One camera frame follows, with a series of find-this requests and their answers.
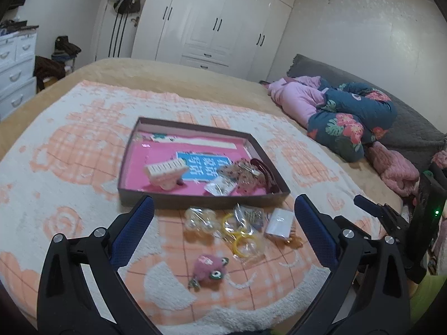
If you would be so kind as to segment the orange spiral hair clip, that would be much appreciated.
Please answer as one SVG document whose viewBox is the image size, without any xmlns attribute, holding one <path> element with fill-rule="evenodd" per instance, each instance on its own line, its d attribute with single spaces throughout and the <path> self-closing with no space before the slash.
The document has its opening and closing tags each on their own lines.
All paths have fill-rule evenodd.
<svg viewBox="0 0 447 335">
<path fill-rule="evenodd" d="M 289 237 L 286 239 L 286 245 L 294 250 L 303 247 L 303 240 L 297 234 L 297 227 L 295 223 L 293 223 Z"/>
</svg>

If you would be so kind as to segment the pink knit cloth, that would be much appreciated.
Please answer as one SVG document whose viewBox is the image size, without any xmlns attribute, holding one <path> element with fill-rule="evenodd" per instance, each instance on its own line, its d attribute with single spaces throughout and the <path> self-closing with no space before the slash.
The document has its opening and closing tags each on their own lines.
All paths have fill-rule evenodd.
<svg viewBox="0 0 447 335">
<path fill-rule="evenodd" d="M 367 159 L 389 189 L 401 197 L 416 194 L 420 173 L 399 152 L 388 150 L 380 142 L 374 142 L 367 149 Z"/>
</svg>

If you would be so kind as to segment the grey headboard cushion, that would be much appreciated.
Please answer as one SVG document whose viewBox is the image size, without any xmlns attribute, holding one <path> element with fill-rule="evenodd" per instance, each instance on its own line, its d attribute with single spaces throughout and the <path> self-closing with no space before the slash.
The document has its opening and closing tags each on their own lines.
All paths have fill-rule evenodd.
<svg viewBox="0 0 447 335">
<path fill-rule="evenodd" d="M 347 82 L 366 82 L 349 72 L 330 64 L 315 61 L 297 54 L 287 71 L 287 76 L 321 76 L 330 85 Z M 419 171 L 428 170 L 433 156 L 446 147 L 446 134 L 429 120 L 391 93 L 387 94 L 396 106 L 398 116 L 393 127 L 380 141 L 386 148 L 398 151 L 411 161 Z"/>
</svg>

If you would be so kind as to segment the white small packet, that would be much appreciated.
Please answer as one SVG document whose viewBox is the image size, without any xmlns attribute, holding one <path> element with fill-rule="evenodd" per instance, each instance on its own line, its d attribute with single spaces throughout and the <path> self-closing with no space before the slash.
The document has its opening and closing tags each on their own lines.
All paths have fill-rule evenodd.
<svg viewBox="0 0 447 335">
<path fill-rule="evenodd" d="M 288 240 L 294 218 L 295 215 L 293 212 L 275 208 L 268 220 L 264 233 L 274 238 Z"/>
</svg>

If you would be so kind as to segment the blue floral quilt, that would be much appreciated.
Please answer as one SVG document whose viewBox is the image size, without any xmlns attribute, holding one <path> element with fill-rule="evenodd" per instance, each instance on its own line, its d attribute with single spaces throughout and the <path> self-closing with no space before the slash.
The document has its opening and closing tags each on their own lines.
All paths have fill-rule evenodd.
<svg viewBox="0 0 447 335">
<path fill-rule="evenodd" d="M 364 146 L 380 140 L 397 117 L 391 98 L 364 82 L 333 87 L 320 81 L 324 100 L 308 121 L 308 136 L 346 162 L 364 157 Z"/>
</svg>

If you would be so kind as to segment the dark red hair clip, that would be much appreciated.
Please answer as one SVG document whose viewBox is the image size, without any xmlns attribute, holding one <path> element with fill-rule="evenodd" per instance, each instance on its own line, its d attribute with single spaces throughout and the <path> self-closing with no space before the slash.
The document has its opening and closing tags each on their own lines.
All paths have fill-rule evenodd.
<svg viewBox="0 0 447 335">
<path fill-rule="evenodd" d="M 250 160 L 250 164 L 262 174 L 263 179 L 259 179 L 259 182 L 262 182 L 268 194 L 277 194 L 280 192 L 280 187 L 277 184 L 272 171 L 264 162 L 256 158 L 252 158 Z"/>
</svg>

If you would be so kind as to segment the clear box of pins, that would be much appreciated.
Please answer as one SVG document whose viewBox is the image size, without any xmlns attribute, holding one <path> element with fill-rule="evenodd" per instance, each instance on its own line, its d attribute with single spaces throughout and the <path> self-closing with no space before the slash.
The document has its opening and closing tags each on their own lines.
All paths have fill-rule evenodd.
<svg viewBox="0 0 447 335">
<path fill-rule="evenodd" d="M 234 208 L 234 215 L 241 225 L 250 225 L 257 231 L 263 230 L 265 213 L 262 208 L 237 204 Z"/>
</svg>

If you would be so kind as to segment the dotted mesh hair bow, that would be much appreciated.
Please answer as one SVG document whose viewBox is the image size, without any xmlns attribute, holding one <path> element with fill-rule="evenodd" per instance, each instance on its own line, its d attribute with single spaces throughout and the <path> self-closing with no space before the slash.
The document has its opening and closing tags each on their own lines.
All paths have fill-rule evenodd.
<svg viewBox="0 0 447 335">
<path fill-rule="evenodd" d="M 264 188 L 262 182 L 259 182 L 259 179 L 263 179 L 262 174 L 244 158 L 220 166 L 217 173 L 235 180 L 237 191 L 242 194 L 252 194 L 258 188 Z"/>
</svg>

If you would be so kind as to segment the pink padded garment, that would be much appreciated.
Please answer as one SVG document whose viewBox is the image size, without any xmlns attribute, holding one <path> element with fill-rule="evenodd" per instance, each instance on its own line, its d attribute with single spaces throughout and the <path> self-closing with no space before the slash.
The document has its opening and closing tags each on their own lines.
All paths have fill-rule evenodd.
<svg viewBox="0 0 447 335">
<path fill-rule="evenodd" d="M 320 76 L 283 77 L 267 83 L 266 88 L 272 101 L 299 123 L 308 128 L 309 119 L 317 113 L 317 108 L 324 103 L 325 91 L 319 90 Z"/>
</svg>

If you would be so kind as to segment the pink plush strawberry clip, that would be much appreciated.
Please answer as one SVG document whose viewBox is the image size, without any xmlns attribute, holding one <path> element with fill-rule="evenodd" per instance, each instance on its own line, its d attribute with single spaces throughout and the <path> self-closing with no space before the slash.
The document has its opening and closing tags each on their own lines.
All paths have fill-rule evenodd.
<svg viewBox="0 0 447 335">
<path fill-rule="evenodd" d="M 201 254 L 194 262 L 188 288 L 200 289 L 202 283 L 223 280 L 229 261 L 227 257 Z"/>
</svg>

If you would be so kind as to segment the earrings on white card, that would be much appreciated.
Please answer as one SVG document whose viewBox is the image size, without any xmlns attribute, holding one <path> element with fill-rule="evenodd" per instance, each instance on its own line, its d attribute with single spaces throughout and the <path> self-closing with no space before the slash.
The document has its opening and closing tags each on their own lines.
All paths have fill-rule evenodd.
<svg viewBox="0 0 447 335">
<path fill-rule="evenodd" d="M 236 189 L 237 183 L 231 178 L 217 176 L 204 186 L 204 190 L 214 197 L 228 197 Z"/>
</svg>

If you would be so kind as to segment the white claw hair clip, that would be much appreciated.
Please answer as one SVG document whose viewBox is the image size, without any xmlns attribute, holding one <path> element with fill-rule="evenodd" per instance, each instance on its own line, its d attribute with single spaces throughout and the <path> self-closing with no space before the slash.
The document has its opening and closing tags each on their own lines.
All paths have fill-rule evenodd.
<svg viewBox="0 0 447 335">
<path fill-rule="evenodd" d="M 146 165 L 143 172 L 149 179 L 149 183 L 160 187 L 164 191 L 171 191 L 189 170 L 188 165 L 182 158 L 168 160 Z"/>
</svg>

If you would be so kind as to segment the brown shallow cardboard tray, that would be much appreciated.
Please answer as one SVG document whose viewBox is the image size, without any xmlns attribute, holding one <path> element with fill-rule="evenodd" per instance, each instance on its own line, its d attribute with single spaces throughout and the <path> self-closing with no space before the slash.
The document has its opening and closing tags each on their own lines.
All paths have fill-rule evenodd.
<svg viewBox="0 0 447 335">
<path fill-rule="evenodd" d="M 291 193 L 249 133 L 146 117 L 133 127 L 117 190 L 125 207 L 149 195 L 158 209 L 275 207 Z"/>
</svg>

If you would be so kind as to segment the tan bed cover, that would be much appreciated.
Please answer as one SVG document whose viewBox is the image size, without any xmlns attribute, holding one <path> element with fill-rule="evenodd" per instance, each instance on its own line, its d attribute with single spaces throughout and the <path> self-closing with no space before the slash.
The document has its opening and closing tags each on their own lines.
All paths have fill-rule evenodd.
<svg viewBox="0 0 447 335">
<path fill-rule="evenodd" d="M 159 95 L 173 93 L 180 98 L 209 101 L 214 104 L 226 104 L 238 109 L 246 108 L 268 113 L 275 117 L 287 119 L 303 135 L 304 129 L 297 123 L 286 118 L 279 108 L 273 106 L 267 93 L 254 82 L 225 76 L 219 73 L 206 73 L 195 68 L 176 64 L 142 61 L 129 58 L 110 58 L 88 64 L 68 75 L 66 78 L 50 85 L 33 98 L 31 103 L 25 103 L 22 108 L 12 113 L 4 123 L 1 123 L 1 159 L 11 149 L 25 129 L 44 109 L 63 97 L 76 84 L 94 82 L 105 85 L 122 86 L 133 90 L 156 92 Z M 333 162 L 337 162 L 346 174 L 373 202 L 389 204 L 400 212 L 402 199 L 391 191 L 379 178 L 373 167 L 364 159 L 358 163 L 346 163 L 324 150 Z"/>
</svg>

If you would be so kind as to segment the white wardrobe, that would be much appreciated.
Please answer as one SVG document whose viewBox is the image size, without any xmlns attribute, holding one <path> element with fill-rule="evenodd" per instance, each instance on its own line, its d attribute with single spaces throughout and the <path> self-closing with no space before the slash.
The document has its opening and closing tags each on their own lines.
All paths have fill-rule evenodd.
<svg viewBox="0 0 447 335">
<path fill-rule="evenodd" d="M 266 80 L 295 0 L 146 0 L 132 58 Z"/>
</svg>

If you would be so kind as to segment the stool with dark clothes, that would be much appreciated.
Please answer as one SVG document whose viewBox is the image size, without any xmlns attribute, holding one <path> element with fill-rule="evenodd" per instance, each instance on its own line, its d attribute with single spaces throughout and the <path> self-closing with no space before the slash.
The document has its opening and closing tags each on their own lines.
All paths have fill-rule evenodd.
<svg viewBox="0 0 447 335">
<path fill-rule="evenodd" d="M 64 64 L 65 71 L 72 73 L 75 70 L 76 58 L 81 52 L 82 49 L 70 42 L 67 35 L 60 35 L 54 41 L 54 52 L 51 54 L 51 59 Z"/>
</svg>

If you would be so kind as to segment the white drawer chest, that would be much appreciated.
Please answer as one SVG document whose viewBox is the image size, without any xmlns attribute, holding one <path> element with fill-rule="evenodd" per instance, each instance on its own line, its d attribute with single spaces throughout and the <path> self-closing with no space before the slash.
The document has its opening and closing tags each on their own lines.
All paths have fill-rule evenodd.
<svg viewBox="0 0 447 335">
<path fill-rule="evenodd" d="M 37 29 L 28 29 L 1 37 L 1 121 L 36 95 L 34 67 L 37 34 Z"/>
</svg>

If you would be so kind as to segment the white door with bags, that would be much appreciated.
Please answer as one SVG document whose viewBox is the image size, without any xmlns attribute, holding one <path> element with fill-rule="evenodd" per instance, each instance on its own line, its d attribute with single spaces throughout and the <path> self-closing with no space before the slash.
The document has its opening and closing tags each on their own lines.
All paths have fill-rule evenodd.
<svg viewBox="0 0 447 335">
<path fill-rule="evenodd" d="M 117 0 L 101 0 L 92 36 L 92 60 L 106 58 L 129 58 L 142 8 L 146 0 L 140 1 L 140 10 L 135 13 L 119 14 L 114 7 Z"/>
</svg>

